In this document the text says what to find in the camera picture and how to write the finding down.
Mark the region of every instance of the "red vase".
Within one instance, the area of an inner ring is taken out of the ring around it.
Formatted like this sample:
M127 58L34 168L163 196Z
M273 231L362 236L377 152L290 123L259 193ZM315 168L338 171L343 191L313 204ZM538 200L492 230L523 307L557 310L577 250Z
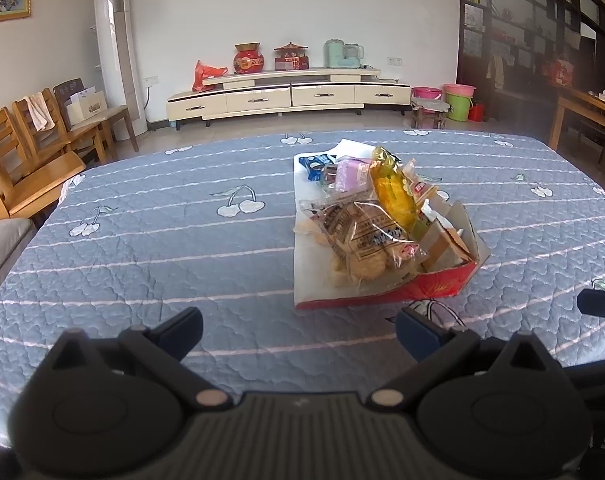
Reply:
M252 74L265 67L265 57L258 52L260 43L240 43L236 45L238 53L233 58L236 74Z

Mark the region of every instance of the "blue snack package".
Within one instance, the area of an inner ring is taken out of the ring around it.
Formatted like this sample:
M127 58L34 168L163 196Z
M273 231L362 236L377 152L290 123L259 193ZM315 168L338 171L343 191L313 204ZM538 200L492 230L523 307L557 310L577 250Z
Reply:
M311 182L318 182L322 175L322 169L327 164L335 164L335 156L328 155L327 153L312 156L299 156L298 162L309 171L307 179Z

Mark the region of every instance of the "floor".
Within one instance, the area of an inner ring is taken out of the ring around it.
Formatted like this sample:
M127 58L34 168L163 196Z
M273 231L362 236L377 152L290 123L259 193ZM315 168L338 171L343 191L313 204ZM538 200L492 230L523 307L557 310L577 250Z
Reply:
M327 112L297 112L276 116L238 117L212 121L212 125L205 127L204 121L195 120L183 123L180 131L174 128L163 128L155 132L147 132L138 137L140 152L135 153L128 140L118 142L118 155L120 158L130 158L137 155L162 152L182 146L206 144L219 140L238 139L240 137L260 136L268 134L284 134L297 132L314 132L330 130L366 130L372 128L403 129L410 128L409 116L401 116L399 112L391 110L363 110L358 116L352 110L332 110ZM448 130L474 130L493 132L498 134L530 135L543 142L546 141L546 128L538 131L522 131L509 121L495 120L485 123L468 121L460 123L447 119ZM579 157L573 156L575 149L575 136L571 132L564 132L560 137L558 153L575 165L583 173L594 179L605 189L605 163L603 168L597 165L599 147L588 139L576 152Z

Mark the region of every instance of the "red bag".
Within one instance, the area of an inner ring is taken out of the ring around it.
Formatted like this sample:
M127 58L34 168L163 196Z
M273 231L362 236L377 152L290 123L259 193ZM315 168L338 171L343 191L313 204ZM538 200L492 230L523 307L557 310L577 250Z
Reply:
M194 81L194 86L191 88L194 92L202 92L205 88L207 90L213 90L215 85L205 86L202 84L204 79L209 79L210 77L215 77L218 75L225 75L227 73L227 68L215 68L212 66L203 65L200 60L196 63L196 80Z

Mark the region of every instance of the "beige round button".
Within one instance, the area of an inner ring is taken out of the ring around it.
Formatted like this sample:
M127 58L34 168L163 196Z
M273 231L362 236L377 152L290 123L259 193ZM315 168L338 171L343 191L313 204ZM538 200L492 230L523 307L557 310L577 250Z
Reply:
M196 401L210 408L220 406L229 399L229 396L221 390L203 390L196 395Z
M386 408L392 408L393 406L399 405L404 398L405 397L397 390L377 390L371 394L371 400L373 402Z

